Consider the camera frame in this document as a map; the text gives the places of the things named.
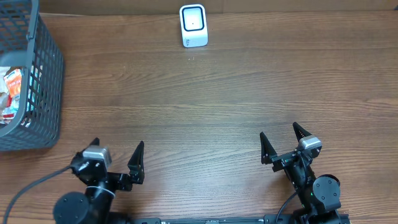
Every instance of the wooden tabletop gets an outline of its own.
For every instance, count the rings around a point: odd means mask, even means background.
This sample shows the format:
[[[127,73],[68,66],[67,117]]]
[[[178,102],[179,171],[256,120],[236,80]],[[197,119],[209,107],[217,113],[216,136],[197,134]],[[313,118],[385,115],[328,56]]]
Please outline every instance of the wooden tabletop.
[[[293,190],[261,164],[259,133],[278,153],[292,123],[323,141],[316,175],[341,181],[352,223],[398,223],[398,13],[208,15],[209,44],[182,47],[178,15],[45,17],[65,54],[62,128],[52,149],[0,153],[0,212],[23,186],[71,161],[95,137],[113,172],[145,142],[144,185],[112,210],[134,217],[276,213]],[[9,223],[54,223],[67,172],[23,195]],[[286,209],[300,207],[295,199]]]

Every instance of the plastic basket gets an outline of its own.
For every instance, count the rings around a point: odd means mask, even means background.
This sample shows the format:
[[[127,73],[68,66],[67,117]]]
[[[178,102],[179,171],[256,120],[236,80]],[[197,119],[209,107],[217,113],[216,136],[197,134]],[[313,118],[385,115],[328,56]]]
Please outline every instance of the plastic basket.
[[[0,151],[52,147],[60,134],[63,55],[38,0],[0,0],[0,66],[22,67],[19,109],[0,124]]]

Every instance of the brown wall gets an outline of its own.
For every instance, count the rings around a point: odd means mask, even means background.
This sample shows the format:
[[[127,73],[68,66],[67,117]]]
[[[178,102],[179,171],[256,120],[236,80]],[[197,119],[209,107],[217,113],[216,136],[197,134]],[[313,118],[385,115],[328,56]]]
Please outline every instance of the brown wall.
[[[398,0],[41,0],[41,12],[78,15],[177,14],[202,3],[207,13],[393,10]]]

